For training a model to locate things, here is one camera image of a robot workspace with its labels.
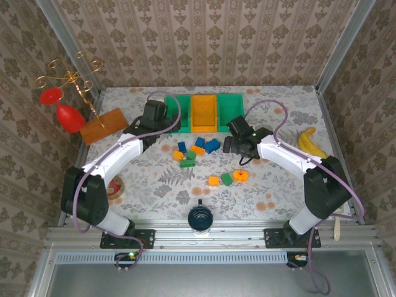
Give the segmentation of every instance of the candle holder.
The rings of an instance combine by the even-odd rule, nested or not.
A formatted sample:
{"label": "candle holder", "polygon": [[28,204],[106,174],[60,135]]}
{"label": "candle holder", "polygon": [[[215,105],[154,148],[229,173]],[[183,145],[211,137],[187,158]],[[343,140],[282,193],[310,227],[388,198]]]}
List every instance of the candle holder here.
{"label": "candle holder", "polygon": [[[88,54],[84,51],[79,51],[75,54],[75,58],[80,59],[83,62],[76,71],[70,70],[62,59],[52,60],[48,64],[48,68],[56,69],[61,64],[66,70],[64,76],[55,77],[43,75],[37,77],[35,80],[35,87],[45,88],[47,85],[46,80],[48,79],[60,80],[62,82],[60,87],[48,88],[45,90],[40,95],[40,103],[44,105],[55,104],[57,106],[56,115],[63,128],[70,133],[80,132],[85,144],[90,145],[121,129],[125,129],[128,127],[128,123],[119,108],[99,116],[92,103],[85,96],[85,93],[92,89],[93,82],[91,80],[85,80],[83,87],[80,87],[77,83],[79,79],[83,79],[84,77],[99,71],[103,67],[103,62],[99,60],[87,62]],[[79,71],[86,65],[92,67],[93,71],[88,74],[80,75]],[[64,96],[62,88],[67,84],[72,84],[75,87],[81,99],[89,106],[92,113],[95,115],[95,119],[86,123],[84,117],[78,110],[71,106],[59,103]]]}

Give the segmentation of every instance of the toy block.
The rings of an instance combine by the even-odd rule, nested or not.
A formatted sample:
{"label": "toy block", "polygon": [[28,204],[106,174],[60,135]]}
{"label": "toy block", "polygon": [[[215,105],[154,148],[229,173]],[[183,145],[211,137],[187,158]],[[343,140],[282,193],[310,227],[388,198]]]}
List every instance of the toy block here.
{"label": "toy block", "polygon": [[204,147],[204,144],[205,144],[205,139],[203,139],[201,137],[198,137],[197,140],[196,140],[196,146]]}
{"label": "toy block", "polygon": [[179,152],[186,153],[186,144],[183,142],[178,142]]}
{"label": "toy block", "polygon": [[181,161],[181,160],[183,160],[184,155],[183,155],[182,152],[179,152],[178,150],[175,150],[175,151],[173,152],[172,157],[173,157],[176,161]]}
{"label": "toy block", "polygon": [[221,143],[217,139],[212,139],[211,141],[204,144],[204,148],[207,153],[212,153],[215,150],[218,150],[221,146]]}
{"label": "toy block", "polygon": [[209,176],[208,185],[211,187],[217,187],[220,184],[218,176]]}
{"label": "toy block", "polygon": [[222,175],[222,181],[223,181],[223,184],[228,187],[228,186],[232,185],[233,178],[228,173],[225,173]]}
{"label": "toy block", "polygon": [[180,167],[185,168],[185,167],[194,167],[196,165],[195,160],[181,160],[180,161]]}
{"label": "toy block", "polygon": [[192,152],[192,151],[189,151],[187,154],[186,154],[186,157],[187,157],[187,159],[190,159],[190,160],[195,160],[196,159],[196,153],[194,153],[194,152]]}
{"label": "toy block", "polygon": [[205,153],[205,150],[202,147],[198,147],[196,145],[191,146],[191,150],[196,153],[198,156],[203,156]]}
{"label": "toy block", "polygon": [[235,170],[233,173],[234,181],[245,183],[249,179],[249,173],[244,170]]}

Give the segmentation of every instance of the orange wooden block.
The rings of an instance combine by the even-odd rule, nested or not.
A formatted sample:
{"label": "orange wooden block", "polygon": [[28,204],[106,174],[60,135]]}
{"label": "orange wooden block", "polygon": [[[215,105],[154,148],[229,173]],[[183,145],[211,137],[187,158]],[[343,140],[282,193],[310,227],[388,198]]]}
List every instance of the orange wooden block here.
{"label": "orange wooden block", "polygon": [[84,128],[80,130],[81,136],[86,145],[93,144],[96,141],[128,127],[128,122],[119,108],[109,111],[108,113],[101,115],[99,118],[105,125],[104,128],[101,126],[99,120],[95,118],[87,122]]}
{"label": "orange wooden block", "polygon": [[184,155],[182,152],[179,152],[178,150],[175,150],[172,157],[176,160],[176,161],[181,161],[184,158]]}
{"label": "orange wooden block", "polygon": [[234,181],[239,181],[241,183],[244,183],[249,179],[249,173],[244,170],[235,170],[233,173],[233,179]]}
{"label": "orange wooden block", "polygon": [[204,148],[202,148],[202,147],[198,147],[198,146],[196,146],[196,145],[193,145],[192,147],[191,147],[191,150],[194,152],[194,153],[196,153],[196,155],[198,155],[198,156],[203,156],[204,155],[204,153],[205,153],[205,149]]}
{"label": "orange wooden block", "polygon": [[217,187],[220,184],[218,176],[209,176],[208,185],[211,187]]}

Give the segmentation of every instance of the gold candelabra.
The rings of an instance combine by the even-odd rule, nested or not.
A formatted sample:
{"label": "gold candelabra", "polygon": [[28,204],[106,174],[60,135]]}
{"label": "gold candelabra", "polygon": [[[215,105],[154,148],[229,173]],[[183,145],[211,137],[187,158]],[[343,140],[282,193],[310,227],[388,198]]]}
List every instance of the gold candelabra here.
{"label": "gold candelabra", "polygon": [[89,100],[87,100],[87,98],[85,97],[85,93],[89,92],[93,87],[92,80],[84,80],[84,88],[80,88],[80,86],[77,83],[77,79],[83,79],[84,77],[87,77],[87,76],[99,71],[103,67],[103,62],[100,60],[94,60],[94,61],[90,62],[89,65],[93,68],[93,71],[89,72],[88,74],[80,75],[81,69],[88,64],[88,62],[87,62],[88,53],[86,53],[85,51],[79,51],[78,53],[75,54],[75,58],[77,60],[81,59],[81,61],[83,61],[82,65],[76,71],[71,71],[63,59],[52,60],[50,63],[48,63],[48,68],[56,69],[58,67],[58,63],[61,63],[66,70],[64,76],[62,76],[62,77],[48,76],[48,75],[39,76],[35,80],[35,83],[34,83],[35,87],[36,88],[44,88],[47,84],[45,81],[47,79],[61,80],[62,85],[58,88],[63,88],[67,84],[72,84],[75,87],[75,89],[77,90],[81,99],[84,101],[84,103],[86,105],[89,106],[91,111],[94,113],[96,118],[99,120],[100,125],[104,128],[105,125],[99,118],[97,111],[93,107],[92,103]]}

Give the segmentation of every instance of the blue block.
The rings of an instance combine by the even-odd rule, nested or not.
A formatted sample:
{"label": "blue block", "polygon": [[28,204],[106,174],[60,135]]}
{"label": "blue block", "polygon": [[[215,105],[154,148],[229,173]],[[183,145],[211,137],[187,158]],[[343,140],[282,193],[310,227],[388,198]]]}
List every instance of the blue block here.
{"label": "blue block", "polygon": [[205,139],[198,137],[196,141],[196,146],[204,147],[204,144],[205,144]]}
{"label": "blue block", "polygon": [[205,150],[207,153],[212,153],[215,150],[218,150],[221,146],[221,143],[217,139],[212,139],[211,141],[204,144]]}
{"label": "blue block", "polygon": [[186,144],[183,142],[178,142],[179,152],[186,153]]}

